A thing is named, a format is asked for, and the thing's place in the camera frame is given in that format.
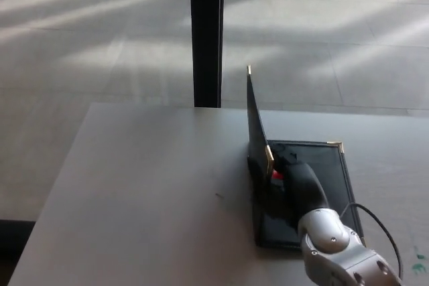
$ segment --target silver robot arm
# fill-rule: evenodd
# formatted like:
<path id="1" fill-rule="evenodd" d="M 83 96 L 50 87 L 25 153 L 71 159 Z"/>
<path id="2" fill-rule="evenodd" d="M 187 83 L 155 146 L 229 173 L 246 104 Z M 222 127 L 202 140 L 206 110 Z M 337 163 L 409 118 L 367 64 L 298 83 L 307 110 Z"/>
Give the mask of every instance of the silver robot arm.
<path id="1" fill-rule="evenodd" d="M 404 286 L 387 261 L 365 247 L 334 210 L 303 215 L 298 235 L 307 276 L 318 286 Z"/>

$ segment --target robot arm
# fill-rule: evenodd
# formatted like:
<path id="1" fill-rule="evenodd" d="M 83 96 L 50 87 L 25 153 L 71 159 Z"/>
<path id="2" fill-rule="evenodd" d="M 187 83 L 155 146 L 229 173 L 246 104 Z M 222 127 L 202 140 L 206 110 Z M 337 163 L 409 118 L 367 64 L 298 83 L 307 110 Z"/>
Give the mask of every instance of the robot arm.
<path id="1" fill-rule="evenodd" d="M 403 285 L 387 261 L 365 247 L 334 210 L 313 210 L 298 225 L 306 273 L 317 285 Z"/>
<path id="2" fill-rule="evenodd" d="M 284 189 L 295 214 L 307 276 L 319 286 L 403 285 L 387 261 L 366 248 L 355 231 L 330 209 L 312 168 L 278 156 L 275 169 L 284 176 Z"/>

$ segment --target black post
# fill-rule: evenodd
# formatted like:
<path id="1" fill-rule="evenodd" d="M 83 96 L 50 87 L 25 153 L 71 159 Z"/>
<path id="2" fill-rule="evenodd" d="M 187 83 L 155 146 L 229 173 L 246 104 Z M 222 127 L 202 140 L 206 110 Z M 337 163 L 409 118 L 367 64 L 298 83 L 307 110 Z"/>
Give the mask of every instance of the black post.
<path id="1" fill-rule="evenodd" d="M 190 0 L 194 105 L 221 107 L 223 0 Z"/>

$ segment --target gray table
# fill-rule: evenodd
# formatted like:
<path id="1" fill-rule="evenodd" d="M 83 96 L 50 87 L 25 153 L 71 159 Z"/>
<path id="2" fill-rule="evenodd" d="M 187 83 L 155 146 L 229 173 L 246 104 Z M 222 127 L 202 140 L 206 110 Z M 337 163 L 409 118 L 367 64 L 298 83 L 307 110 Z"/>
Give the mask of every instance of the gray table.
<path id="1" fill-rule="evenodd" d="M 355 196 L 397 240 L 407 285 L 429 284 L 412 270 L 426 265 L 415 246 L 429 257 L 429 119 L 262 119 L 269 139 L 343 141 Z M 93 104 L 10 285 L 311 285 L 298 255 L 253 244 L 247 142 L 246 111 Z"/>

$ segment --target table surface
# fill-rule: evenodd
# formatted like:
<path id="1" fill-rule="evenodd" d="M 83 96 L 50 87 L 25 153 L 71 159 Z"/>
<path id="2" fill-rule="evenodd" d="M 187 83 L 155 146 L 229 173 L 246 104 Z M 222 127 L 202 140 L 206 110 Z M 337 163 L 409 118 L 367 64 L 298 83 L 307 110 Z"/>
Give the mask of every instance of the table surface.
<path id="1" fill-rule="evenodd" d="M 406 285 L 427 285 L 416 253 L 429 258 L 429 119 L 261 118 L 268 139 L 344 143 L 355 197 L 399 244 Z M 253 243 L 248 140 L 242 110 L 93 104 L 10 285 L 312 285 L 299 255 Z M 396 268 L 388 239 L 361 219 Z"/>

